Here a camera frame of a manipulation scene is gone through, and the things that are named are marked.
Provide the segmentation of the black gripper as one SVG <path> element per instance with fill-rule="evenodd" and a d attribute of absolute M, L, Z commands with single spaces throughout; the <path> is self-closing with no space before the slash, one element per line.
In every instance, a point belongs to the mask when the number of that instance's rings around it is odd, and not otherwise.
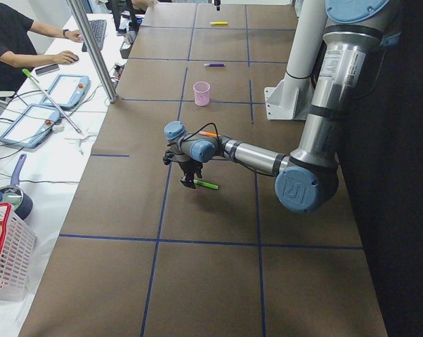
<path fill-rule="evenodd" d="M 216 7 L 216 10 L 221 10 L 221 0 L 213 0 L 213 4 Z"/>
<path fill-rule="evenodd" d="M 180 182 L 184 187 L 195 189 L 196 186 L 194 183 L 194 176 L 197 176 L 198 178 L 202 177 L 202 163 L 191 159 L 179 165 L 184 173 L 184 176 L 180 179 Z"/>

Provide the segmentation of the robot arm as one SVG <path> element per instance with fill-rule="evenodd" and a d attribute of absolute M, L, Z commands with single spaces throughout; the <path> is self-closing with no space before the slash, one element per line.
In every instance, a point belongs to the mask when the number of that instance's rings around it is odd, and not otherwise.
<path fill-rule="evenodd" d="M 265 90 L 271 120 L 305 122 L 297 149 L 273 152 L 224 136 L 190 133 L 180 121 L 164 127 L 165 164 L 181 167 L 194 187 L 203 165 L 223 157 L 275 178 L 275 193 L 290 211 L 308 213 L 337 191 L 335 154 L 344 120 L 369 52 L 396 44 L 402 1 L 305 1 L 284 78 Z"/>

